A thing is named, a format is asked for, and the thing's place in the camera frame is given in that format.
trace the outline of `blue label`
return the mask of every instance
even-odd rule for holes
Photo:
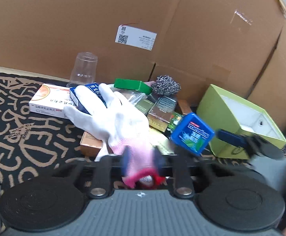
[[[100,98],[100,100],[105,104],[105,106],[107,107],[106,105],[106,102],[104,101],[103,97],[101,96],[101,93],[99,92],[99,89],[98,89],[98,83],[97,82],[94,82],[92,84],[86,84],[85,85],[87,88],[89,88],[92,92],[94,92],[97,97]]]
[[[206,144],[210,134],[201,129],[200,125],[191,121],[178,136],[192,151],[198,152]]]

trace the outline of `white glove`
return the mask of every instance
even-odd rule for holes
[[[117,155],[121,155],[126,146],[130,147],[126,177],[123,178],[126,185],[134,187],[135,182],[144,176],[157,177],[153,147],[148,140],[149,124],[146,116],[121,93],[112,92],[106,84],[100,84],[99,91],[107,108],[96,94],[81,85],[76,87],[75,94],[91,115],[80,112],[73,106],[65,106],[66,116],[76,127],[103,141],[98,159],[108,155],[107,143]]]

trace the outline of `pink glove cuff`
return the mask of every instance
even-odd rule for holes
[[[122,155],[126,146],[130,147],[126,177],[123,178],[127,186],[133,188],[140,178],[158,175],[153,163],[154,149],[147,136],[138,135],[135,138],[123,139],[111,149],[114,154]]]

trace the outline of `black and tan rug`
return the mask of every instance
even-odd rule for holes
[[[28,102],[43,83],[65,82],[0,73],[0,182],[7,189],[81,157],[83,131],[71,121],[29,112]]]

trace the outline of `green box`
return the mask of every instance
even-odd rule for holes
[[[245,136],[256,133],[278,148],[286,144],[286,138],[266,110],[215,85],[209,86],[196,113],[214,131],[224,129]],[[249,159],[242,147],[216,137],[210,141],[210,147],[220,158]]]
[[[172,113],[168,127],[166,128],[166,131],[164,132],[165,136],[170,137],[171,133],[174,131],[174,129],[177,127],[177,125],[182,120],[182,117],[183,116],[177,112]]]
[[[136,90],[138,92],[145,93],[146,95],[149,95],[152,93],[152,88],[146,85],[142,81],[136,81],[136,80],[127,80],[127,79],[115,79],[115,88],[118,89],[124,89],[124,90]]]

